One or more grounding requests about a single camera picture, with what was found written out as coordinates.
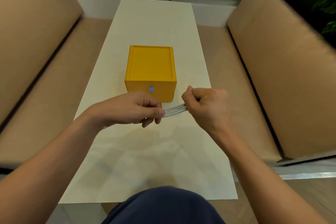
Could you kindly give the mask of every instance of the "couch cushion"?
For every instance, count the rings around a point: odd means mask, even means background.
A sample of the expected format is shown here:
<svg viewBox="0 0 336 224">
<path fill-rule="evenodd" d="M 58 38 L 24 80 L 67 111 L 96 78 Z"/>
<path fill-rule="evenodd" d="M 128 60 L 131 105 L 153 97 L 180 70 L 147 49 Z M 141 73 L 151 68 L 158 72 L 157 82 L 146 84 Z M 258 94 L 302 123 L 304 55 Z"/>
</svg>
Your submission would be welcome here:
<svg viewBox="0 0 336 224">
<path fill-rule="evenodd" d="M 0 167 L 18 167 L 71 123 L 110 26 L 78 23 L 0 134 Z"/>
<path fill-rule="evenodd" d="M 336 149 L 336 51 L 283 0 L 242 0 L 227 24 L 285 155 Z"/>
<path fill-rule="evenodd" d="M 76 22 L 77 0 L 0 0 L 0 124 Z"/>
<path fill-rule="evenodd" d="M 249 79 L 226 28 L 198 26 L 213 88 L 227 90 L 237 132 L 266 162 L 281 159 Z"/>
</svg>

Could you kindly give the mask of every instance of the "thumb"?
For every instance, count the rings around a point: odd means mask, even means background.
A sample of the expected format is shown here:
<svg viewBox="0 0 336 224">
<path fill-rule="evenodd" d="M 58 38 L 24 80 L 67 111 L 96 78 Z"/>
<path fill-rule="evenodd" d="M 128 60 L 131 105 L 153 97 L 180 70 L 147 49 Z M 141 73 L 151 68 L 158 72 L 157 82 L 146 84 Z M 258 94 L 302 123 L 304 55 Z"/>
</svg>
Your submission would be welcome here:
<svg viewBox="0 0 336 224">
<path fill-rule="evenodd" d="M 188 86 L 186 92 L 183 93 L 182 99 L 188 110 L 196 109 L 199 106 L 199 102 L 193 95 L 193 88 Z"/>
<path fill-rule="evenodd" d="M 159 107 L 143 107 L 142 112 L 145 118 L 163 118 L 165 110 Z"/>
</svg>

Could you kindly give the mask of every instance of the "white table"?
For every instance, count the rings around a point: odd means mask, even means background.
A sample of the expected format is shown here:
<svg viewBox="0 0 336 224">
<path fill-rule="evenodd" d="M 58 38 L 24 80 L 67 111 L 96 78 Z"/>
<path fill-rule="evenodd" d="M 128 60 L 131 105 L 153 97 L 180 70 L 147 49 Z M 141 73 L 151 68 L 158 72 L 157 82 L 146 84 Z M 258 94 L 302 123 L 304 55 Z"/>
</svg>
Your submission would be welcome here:
<svg viewBox="0 0 336 224">
<path fill-rule="evenodd" d="M 191 4 L 121 0 L 76 116 L 90 105 L 126 92 L 130 45 L 172 46 L 183 103 L 188 85 L 210 88 Z M 161 124 L 114 125 L 102 130 L 60 203 L 121 202 L 152 187 L 172 185 L 208 200 L 237 199 L 229 160 L 188 112 Z"/>
</svg>

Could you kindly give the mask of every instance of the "yellow box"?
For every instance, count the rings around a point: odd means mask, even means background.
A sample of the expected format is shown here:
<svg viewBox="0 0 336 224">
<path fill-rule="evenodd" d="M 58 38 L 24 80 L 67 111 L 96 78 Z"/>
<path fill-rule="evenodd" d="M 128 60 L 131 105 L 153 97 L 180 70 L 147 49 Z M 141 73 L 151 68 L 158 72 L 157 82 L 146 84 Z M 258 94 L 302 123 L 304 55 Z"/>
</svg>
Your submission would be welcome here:
<svg viewBox="0 0 336 224">
<path fill-rule="evenodd" d="M 176 87 L 172 47 L 131 45 L 125 76 L 127 91 L 144 91 L 172 102 Z"/>
</svg>

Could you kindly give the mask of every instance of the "right hand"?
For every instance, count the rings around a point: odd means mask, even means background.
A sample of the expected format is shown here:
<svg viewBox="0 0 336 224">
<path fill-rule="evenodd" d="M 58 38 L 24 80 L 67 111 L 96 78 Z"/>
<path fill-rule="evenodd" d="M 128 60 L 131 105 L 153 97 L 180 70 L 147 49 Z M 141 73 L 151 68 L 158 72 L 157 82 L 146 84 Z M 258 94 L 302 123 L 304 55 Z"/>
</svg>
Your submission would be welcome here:
<svg viewBox="0 0 336 224">
<path fill-rule="evenodd" d="M 228 137 L 235 133 L 225 90 L 189 86 L 182 99 L 197 124 L 214 140 L 220 135 Z"/>
</svg>

